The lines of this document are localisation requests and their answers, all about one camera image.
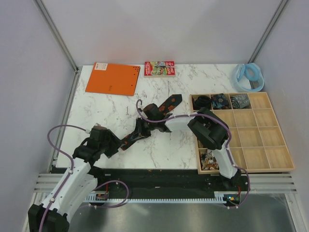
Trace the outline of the black orange floral tie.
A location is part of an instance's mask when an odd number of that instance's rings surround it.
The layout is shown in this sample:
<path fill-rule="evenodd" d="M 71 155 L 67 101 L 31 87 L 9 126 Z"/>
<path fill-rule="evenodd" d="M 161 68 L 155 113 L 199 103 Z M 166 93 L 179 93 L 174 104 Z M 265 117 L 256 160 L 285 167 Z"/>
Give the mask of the black orange floral tie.
<path fill-rule="evenodd" d="M 171 117 L 172 113 L 170 113 L 173 109 L 175 109 L 181 102 L 182 102 L 182 95 L 181 94 L 172 94 L 171 96 L 169 96 L 164 102 L 163 104 L 167 106 L 167 108 L 169 109 L 169 117 Z M 148 122 L 160 122 L 160 121 L 151 121 L 151 120 L 146 120 Z M 134 143 L 136 143 L 136 141 L 138 140 L 142 140 L 142 139 L 146 139 L 146 138 L 138 138 L 137 137 L 137 130 L 136 128 L 134 129 L 134 131 L 132 133 L 130 133 L 129 135 L 127 135 L 125 138 L 122 139 L 122 142 L 124 143 L 124 145 L 121 147 L 122 150 L 127 150 L 129 147 L 131 147 Z"/>

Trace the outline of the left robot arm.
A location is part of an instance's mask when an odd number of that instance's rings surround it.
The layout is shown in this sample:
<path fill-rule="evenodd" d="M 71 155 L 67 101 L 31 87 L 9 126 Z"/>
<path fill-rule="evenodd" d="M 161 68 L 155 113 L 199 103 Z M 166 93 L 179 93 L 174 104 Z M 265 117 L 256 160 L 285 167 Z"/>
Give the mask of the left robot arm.
<path fill-rule="evenodd" d="M 106 178 L 92 174 L 95 162 L 104 154 L 110 158 L 123 146 L 111 130 L 94 126 L 89 136 L 69 157 L 70 165 L 51 193 L 40 204 L 33 204 L 28 210 L 28 224 L 31 232 L 67 232 L 70 221 L 86 196 L 92 190 L 101 190 Z"/>

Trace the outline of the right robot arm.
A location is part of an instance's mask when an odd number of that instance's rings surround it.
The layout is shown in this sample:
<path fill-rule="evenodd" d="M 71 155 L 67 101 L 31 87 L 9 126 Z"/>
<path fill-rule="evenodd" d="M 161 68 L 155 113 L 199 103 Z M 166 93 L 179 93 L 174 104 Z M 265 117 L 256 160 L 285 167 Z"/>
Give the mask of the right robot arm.
<path fill-rule="evenodd" d="M 168 131 L 190 130 L 207 149 L 212 151 L 222 176 L 221 184 L 226 190 L 233 190 L 239 184 L 241 169 L 232 157 L 229 143 L 231 131 L 219 117 L 208 108 L 201 108 L 189 115 L 170 115 L 161 120 L 146 118 L 140 110 L 140 117 L 153 126 L 164 126 Z"/>

